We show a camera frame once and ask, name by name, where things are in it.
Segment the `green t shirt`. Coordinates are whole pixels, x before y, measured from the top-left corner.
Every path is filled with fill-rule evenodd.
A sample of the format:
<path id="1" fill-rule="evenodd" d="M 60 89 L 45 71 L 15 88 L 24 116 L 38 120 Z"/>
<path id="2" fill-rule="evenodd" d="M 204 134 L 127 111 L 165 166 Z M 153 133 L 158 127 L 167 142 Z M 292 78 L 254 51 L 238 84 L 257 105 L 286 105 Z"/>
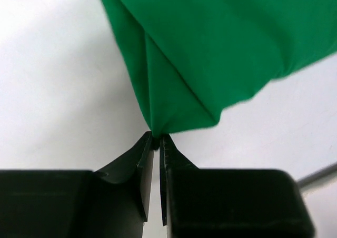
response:
<path id="1" fill-rule="evenodd" d="M 155 137 L 336 52 L 336 0 L 101 0 Z"/>

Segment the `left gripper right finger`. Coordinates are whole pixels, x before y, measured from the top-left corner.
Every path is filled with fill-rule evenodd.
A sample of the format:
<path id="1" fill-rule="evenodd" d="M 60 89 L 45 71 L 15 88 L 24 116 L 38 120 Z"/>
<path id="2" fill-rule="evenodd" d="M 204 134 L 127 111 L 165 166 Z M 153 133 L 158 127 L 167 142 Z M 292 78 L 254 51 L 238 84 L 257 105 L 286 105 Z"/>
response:
<path id="1" fill-rule="evenodd" d="M 273 169 L 199 168 L 160 140 L 162 222 L 168 237 L 315 237 L 299 187 Z"/>

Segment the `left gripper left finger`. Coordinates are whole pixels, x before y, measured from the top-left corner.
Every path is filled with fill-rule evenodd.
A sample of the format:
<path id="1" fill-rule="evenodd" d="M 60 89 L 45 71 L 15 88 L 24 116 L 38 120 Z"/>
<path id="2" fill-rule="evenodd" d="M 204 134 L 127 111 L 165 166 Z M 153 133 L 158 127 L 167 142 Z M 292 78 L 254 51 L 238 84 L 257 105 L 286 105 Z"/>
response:
<path id="1" fill-rule="evenodd" d="M 142 237 L 152 141 L 146 132 L 97 171 L 2 170 L 1 237 Z"/>

